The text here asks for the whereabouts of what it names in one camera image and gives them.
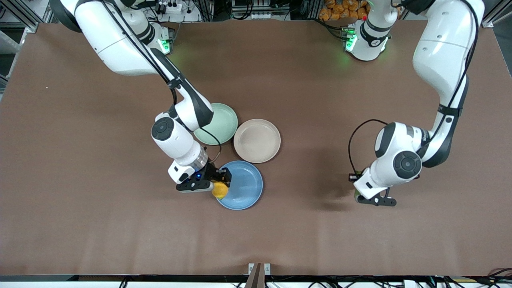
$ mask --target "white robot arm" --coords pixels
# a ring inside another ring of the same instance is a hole
[[[176,89],[183,96],[183,101],[157,115],[151,129],[158,147],[174,159],[168,173],[178,184],[177,189],[181,192],[211,191],[214,188],[212,181],[229,187],[230,172],[217,170],[190,134],[210,123],[213,117],[210,103],[161,49],[149,48],[143,43],[147,37],[137,34],[126,19],[131,17],[130,13],[138,11],[129,8],[133,3],[122,1],[51,0],[50,5],[63,24],[84,34],[110,70],[127,76],[158,74],[172,91]],[[137,21],[137,27],[141,26],[139,22],[144,21]]]
[[[346,44],[347,51],[361,60],[373,60],[384,50],[397,16],[388,0],[369,3],[367,20],[353,25],[355,34]],[[468,88],[465,72],[484,12],[482,0],[404,0],[402,5],[416,14],[425,12],[428,18],[413,66],[437,91],[440,104],[431,130],[393,122],[378,133],[377,160],[354,183],[365,199],[413,180],[422,166],[434,167],[448,158]]]

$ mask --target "lemon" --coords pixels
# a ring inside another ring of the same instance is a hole
[[[215,196],[215,198],[222,200],[222,198],[226,197],[228,187],[226,184],[222,182],[212,181],[214,183],[214,189],[211,193]]]

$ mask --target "green plate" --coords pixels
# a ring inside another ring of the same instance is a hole
[[[228,142],[237,131],[237,114],[230,106],[222,103],[212,103],[211,107],[214,110],[214,117],[203,129],[217,137],[221,144]],[[194,135],[207,145],[217,145],[217,141],[201,129],[195,130]]]

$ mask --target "table surface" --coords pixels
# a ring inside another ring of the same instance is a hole
[[[357,204],[348,138],[369,118],[430,128],[438,95],[413,70],[425,27],[400,22],[364,63],[314,22],[185,24],[173,62],[239,123],[282,136],[256,164],[259,202],[230,211],[210,193],[180,194],[154,144],[172,97],[158,76],[103,65],[82,34],[43,24],[27,37],[0,103],[1,274],[482,275],[512,266],[512,80],[482,29],[447,162],[391,190],[394,208]],[[368,124],[353,140],[374,160]],[[211,155],[217,148],[211,147]],[[218,165],[238,159],[232,142]]]

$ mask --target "plate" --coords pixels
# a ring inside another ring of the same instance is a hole
[[[231,185],[226,197],[217,201],[231,210],[244,210],[254,205],[263,192],[263,178],[251,163],[232,161],[222,166],[231,172]]]
[[[267,120],[249,120],[240,125],[234,134],[234,149],[248,162],[266,162],[278,153],[280,146],[279,130]]]
[[[211,107],[214,110],[214,117],[211,119],[210,124],[204,126],[203,129],[217,137],[221,144],[228,142],[237,131],[237,114],[226,104],[212,103]],[[195,130],[194,135],[199,141],[207,145],[218,144],[213,137],[201,129]]]

